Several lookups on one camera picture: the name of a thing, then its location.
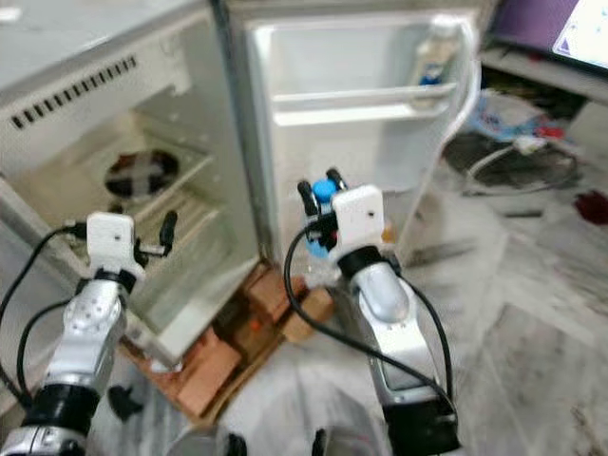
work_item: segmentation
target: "brick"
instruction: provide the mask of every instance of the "brick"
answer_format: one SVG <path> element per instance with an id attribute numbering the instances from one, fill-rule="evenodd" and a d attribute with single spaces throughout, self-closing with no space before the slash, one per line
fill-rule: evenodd
<path id="1" fill-rule="evenodd" d="M 315 288 L 302 301 L 302 309 L 315 321 L 327 321 L 333 315 L 332 296 L 324 288 Z M 285 323 L 282 332 L 287 340 L 298 343 L 310 337 L 313 328 L 293 313 Z"/>
<path id="2" fill-rule="evenodd" d="M 243 283 L 241 283 L 241 291 L 245 293 L 245 295 L 247 295 L 249 289 L 253 287 L 255 283 L 264 276 L 264 274 L 266 274 L 268 269 L 269 267 L 266 263 L 258 263 L 254 270 L 249 275 L 247 275 L 247 278 L 243 280 Z"/>
<path id="3" fill-rule="evenodd" d="M 219 343 L 218 336 L 209 328 L 184 355 L 183 366 L 179 372 L 149 372 L 150 378 L 168 397 L 174 398 L 196 371 L 197 366 L 214 353 Z"/>
<path id="4" fill-rule="evenodd" d="M 306 292 L 304 277 L 293 277 L 292 288 L 295 295 Z M 273 323 L 276 323 L 289 309 L 287 293 L 283 287 L 283 276 L 275 270 L 268 271 L 245 294 L 253 309 Z"/>
<path id="5" fill-rule="evenodd" d="M 201 415 L 238 365 L 240 354 L 219 341 L 211 356 L 199 363 L 177 395 L 178 403 L 193 415 Z"/>

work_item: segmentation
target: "monitor screen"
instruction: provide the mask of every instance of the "monitor screen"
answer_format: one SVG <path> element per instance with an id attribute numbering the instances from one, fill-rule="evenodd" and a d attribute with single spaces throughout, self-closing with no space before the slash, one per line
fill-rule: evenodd
<path id="1" fill-rule="evenodd" d="M 608 0 L 504 0 L 492 35 L 608 69 Z"/>

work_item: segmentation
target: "open refrigerator door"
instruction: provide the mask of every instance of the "open refrigerator door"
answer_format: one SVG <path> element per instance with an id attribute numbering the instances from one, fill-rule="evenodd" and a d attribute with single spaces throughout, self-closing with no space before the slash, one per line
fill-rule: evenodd
<path id="1" fill-rule="evenodd" d="M 297 182 L 331 166 L 350 185 L 383 190 L 402 255 L 442 146 L 479 93 L 474 11 L 234 16 L 255 119 L 246 133 L 258 143 L 255 154 L 248 151 L 249 168 L 264 195 L 257 203 L 266 219 L 258 223 L 268 255 L 282 263 L 303 222 Z M 441 77 L 430 81 L 425 63 L 437 28 L 449 29 L 451 51 L 443 51 Z M 302 251 L 294 265 L 306 274 L 308 261 Z"/>

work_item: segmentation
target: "black wire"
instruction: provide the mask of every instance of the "black wire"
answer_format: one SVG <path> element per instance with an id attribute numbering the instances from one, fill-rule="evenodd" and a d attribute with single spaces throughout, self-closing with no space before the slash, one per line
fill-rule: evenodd
<path id="1" fill-rule="evenodd" d="M 439 314 L 430 303 L 428 298 L 422 293 L 418 288 L 413 286 L 408 282 L 408 285 L 414 291 L 416 296 L 423 302 L 425 307 L 430 314 L 430 317 L 433 319 L 433 323 L 437 328 L 437 333 L 439 334 L 439 339 L 441 340 L 441 349 L 444 353 L 444 364 L 446 366 L 446 392 L 447 396 L 453 401 L 454 400 L 454 374 L 452 372 L 452 358 L 449 354 L 449 344 L 447 343 L 446 330 L 444 330 L 444 325 L 441 323 L 441 319 L 439 318 Z"/>
<path id="2" fill-rule="evenodd" d="M 26 325 L 26 327 L 23 329 L 23 332 L 21 333 L 21 339 L 19 340 L 19 349 L 17 350 L 17 382 L 19 382 L 19 387 L 21 388 L 23 395 L 26 396 L 30 402 L 32 400 L 32 397 L 31 397 L 31 393 L 28 390 L 28 384 L 26 383 L 26 375 L 25 375 L 25 369 L 24 369 L 24 364 L 25 364 L 24 358 L 26 355 L 26 345 L 28 344 L 29 333 L 31 333 L 31 330 L 34 327 L 34 325 L 43 316 L 45 316 L 49 312 L 54 311 L 55 309 L 60 309 L 62 307 L 65 307 L 68 302 L 69 302 L 69 299 L 65 300 L 65 301 L 57 302 L 55 304 L 51 304 L 50 306 L 45 307 L 44 309 L 40 310 L 29 320 L 28 324 Z"/>
<path id="3" fill-rule="evenodd" d="M 15 278 L 14 281 L 10 284 L 9 289 L 7 290 L 4 297 L 2 298 L 2 303 L 0 304 L 0 328 L 2 327 L 2 319 L 4 318 L 5 312 L 7 310 L 7 306 L 9 305 L 9 302 L 10 302 L 10 299 L 12 298 L 15 291 L 17 290 L 17 287 L 21 284 L 24 277 L 28 273 L 29 269 L 31 268 L 32 264 L 34 263 L 34 260 L 40 255 L 40 253 L 42 252 L 42 249 L 45 247 L 45 245 L 47 245 L 47 242 L 49 242 L 54 236 L 59 235 L 61 233 L 66 233 L 68 231 L 70 231 L 69 227 L 62 227 L 62 228 L 53 230 L 50 233 L 48 233 L 46 236 L 44 236 L 42 238 L 42 240 L 38 243 L 38 245 L 36 245 L 36 247 L 34 248 L 34 250 L 31 253 L 31 255 L 29 256 L 28 262 L 23 267 L 23 269 L 21 270 L 21 272 L 19 273 L 17 278 Z M 13 383 L 13 381 L 10 379 L 9 375 L 5 371 L 4 367 L 2 366 L 1 362 L 0 362 L 0 380 L 2 380 L 4 382 L 6 387 L 9 389 L 10 393 L 13 396 L 15 396 L 15 398 L 17 399 L 19 404 L 25 409 L 28 406 L 27 396 L 24 395 L 24 393 L 22 391 L 20 391 L 17 388 L 17 386 Z"/>
<path id="4" fill-rule="evenodd" d="M 295 235 L 294 240 L 292 240 L 292 243 L 289 246 L 287 255 L 285 256 L 285 266 L 283 268 L 283 283 L 285 285 L 285 290 L 287 291 L 287 297 L 288 297 L 289 302 L 290 302 L 292 308 L 294 309 L 294 311 L 299 315 L 300 318 L 302 318 L 306 323 L 308 323 L 308 325 L 311 326 L 314 330 L 317 330 L 318 332 L 331 337 L 332 339 L 340 342 L 341 344 L 346 345 L 347 347 L 350 347 L 354 350 L 362 352 L 367 356 L 374 357 L 384 363 L 390 364 L 390 365 L 394 366 L 395 368 L 397 368 L 398 370 L 405 372 L 407 375 L 411 375 L 412 377 L 416 378 L 423 385 L 431 388 L 433 391 L 435 391 L 437 393 L 438 396 L 440 396 L 442 399 L 444 399 L 444 401 L 446 401 L 446 403 L 449 405 L 452 412 L 454 413 L 454 419 L 456 421 L 456 426 L 458 426 L 458 412 L 456 410 L 456 407 L 454 406 L 454 403 L 452 402 L 451 398 L 447 395 L 447 393 L 444 391 L 444 389 L 441 388 L 441 386 L 439 386 L 434 380 L 427 377 L 426 375 L 419 372 L 418 370 L 413 369 L 410 366 L 407 366 L 403 363 L 400 363 L 396 359 L 386 356 L 385 354 L 381 353 L 380 351 L 374 349 L 373 347 L 371 347 L 363 342 L 360 342 L 356 339 L 348 337 L 347 335 L 343 334 L 342 332 L 334 331 L 333 329 L 325 326 L 324 324 L 319 323 L 318 321 L 311 318 L 304 311 L 304 309 L 302 309 L 302 306 L 300 305 L 299 301 L 295 297 L 294 289 L 292 288 L 292 281 L 291 281 L 292 260 L 294 258 L 294 252 L 295 252 L 295 248 L 297 247 L 298 242 L 302 238 L 304 238 L 304 236 L 306 236 L 307 231 L 309 229 L 310 229 L 310 225 L 302 228 L 297 233 L 297 235 Z"/>

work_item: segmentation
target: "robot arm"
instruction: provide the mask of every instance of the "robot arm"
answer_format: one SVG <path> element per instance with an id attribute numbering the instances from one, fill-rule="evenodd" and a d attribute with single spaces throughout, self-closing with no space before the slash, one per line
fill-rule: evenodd
<path id="1" fill-rule="evenodd" d="M 167 214 L 160 246 L 141 246 L 133 219 L 94 213 L 86 220 L 87 250 L 93 278 L 64 311 L 64 332 L 51 357 L 42 387 L 26 418 L 0 456 L 85 454 L 86 436 L 105 393 L 116 346 L 124 333 L 124 306 L 147 256 L 171 251 L 177 214 Z"/>
<path id="2" fill-rule="evenodd" d="M 312 238 L 329 249 L 330 260 L 351 285 L 351 333 L 385 356 L 437 379 L 418 325 L 419 298 L 378 249 L 384 230 L 381 191 L 373 185 L 349 189 L 335 169 L 327 176 L 338 191 L 332 196 L 332 211 L 317 211 L 316 222 L 309 214 L 314 194 L 302 191 L 312 187 L 301 182 L 298 190 L 313 220 Z M 435 389 L 377 357 L 370 358 L 370 368 L 395 455 L 446 454 L 460 447 L 452 405 Z"/>

